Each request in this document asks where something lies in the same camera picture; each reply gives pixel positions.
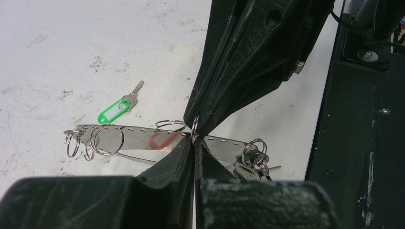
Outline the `metal key holder ring plate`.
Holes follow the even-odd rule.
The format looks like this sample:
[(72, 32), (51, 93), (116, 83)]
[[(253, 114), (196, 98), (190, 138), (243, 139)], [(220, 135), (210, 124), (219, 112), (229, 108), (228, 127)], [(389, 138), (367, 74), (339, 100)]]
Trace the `metal key holder ring plate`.
[[(78, 125), (65, 130), (68, 157), (75, 157), (80, 146), (85, 160), (95, 155), (118, 155), (126, 159), (153, 165), (168, 155), (183, 139), (189, 138), (186, 126), (180, 120), (166, 120), (156, 123), (156, 128), (125, 126), (115, 124)], [(208, 153), (236, 177), (243, 180), (270, 180), (267, 164), (267, 145), (256, 138), (242, 142), (216, 136), (203, 139)]]

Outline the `green tagged key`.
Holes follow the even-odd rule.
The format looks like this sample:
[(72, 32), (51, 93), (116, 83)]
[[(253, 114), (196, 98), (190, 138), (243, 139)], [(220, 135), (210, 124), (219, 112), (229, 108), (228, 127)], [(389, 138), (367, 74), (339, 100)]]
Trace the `green tagged key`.
[(141, 80), (132, 92), (122, 96), (121, 99), (114, 102), (104, 111), (102, 111), (98, 117), (97, 121), (100, 124), (107, 124), (115, 121), (124, 113), (130, 112), (138, 103), (138, 92), (142, 89), (144, 81)]

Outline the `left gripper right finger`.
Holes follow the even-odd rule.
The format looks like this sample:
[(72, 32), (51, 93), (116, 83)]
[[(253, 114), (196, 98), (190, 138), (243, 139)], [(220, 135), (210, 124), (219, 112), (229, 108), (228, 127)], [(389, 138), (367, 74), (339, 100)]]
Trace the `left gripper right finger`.
[(338, 229), (327, 193), (314, 182), (245, 181), (195, 141), (196, 227), (199, 229)]

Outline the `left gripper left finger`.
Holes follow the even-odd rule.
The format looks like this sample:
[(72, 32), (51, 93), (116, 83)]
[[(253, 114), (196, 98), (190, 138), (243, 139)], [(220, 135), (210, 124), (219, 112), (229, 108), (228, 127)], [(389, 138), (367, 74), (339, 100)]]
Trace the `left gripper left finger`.
[(3, 229), (190, 229), (194, 154), (183, 137), (136, 177), (34, 177), (0, 202)]

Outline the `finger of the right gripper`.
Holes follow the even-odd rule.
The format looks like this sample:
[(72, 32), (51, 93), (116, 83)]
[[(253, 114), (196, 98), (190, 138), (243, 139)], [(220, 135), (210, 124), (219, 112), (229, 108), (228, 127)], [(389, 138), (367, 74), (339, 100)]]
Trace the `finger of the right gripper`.
[(198, 119), (195, 132), (203, 133), (204, 118), (209, 115), (203, 110), (211, 98), (214, 74), (233, 30), (243, 14), (247, 0), (213, 0), (207, 34), (203, 48), (201, 65), (186, 106), (183, 119), (186, 125), (192, 128), (195, 119)]
[(214, 76), (201, 136), (276, 90), (306, 61), (333, 10), (332, 0), (248, 0)]

